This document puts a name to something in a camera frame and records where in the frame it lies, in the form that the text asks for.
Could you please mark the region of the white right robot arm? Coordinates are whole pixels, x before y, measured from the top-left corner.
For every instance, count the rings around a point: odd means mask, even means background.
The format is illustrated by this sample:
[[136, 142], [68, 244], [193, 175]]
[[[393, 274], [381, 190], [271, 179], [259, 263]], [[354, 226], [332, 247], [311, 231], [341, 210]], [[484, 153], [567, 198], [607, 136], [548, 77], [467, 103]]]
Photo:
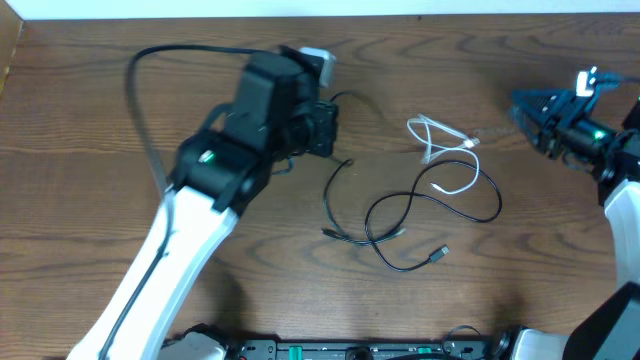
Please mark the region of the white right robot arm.
[[572, 90], [516, 90], [512, 117], [531, 145], [590, 166], [611, 228], [616, 291], [571, 334], [518, 332], [512, 359], [636, 359], [639, 356], [639, 109], [619, 131], [592, 119], [597, 96]]

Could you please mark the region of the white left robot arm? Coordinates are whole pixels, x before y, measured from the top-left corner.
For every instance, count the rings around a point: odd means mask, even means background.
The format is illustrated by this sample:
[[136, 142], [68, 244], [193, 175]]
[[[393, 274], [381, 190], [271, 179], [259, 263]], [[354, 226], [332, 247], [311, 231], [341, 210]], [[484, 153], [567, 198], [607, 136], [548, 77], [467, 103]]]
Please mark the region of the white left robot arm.
[[248, 51], [235, 98], [216, 106], [166, 172], [149, 160], [162, 200], [112, 299], [74, 359], [154, 359], [196, 278], [266, 187], [274, 165], [329, 157], [337, 107], [322, 100], [336, 59], [325, 49]]

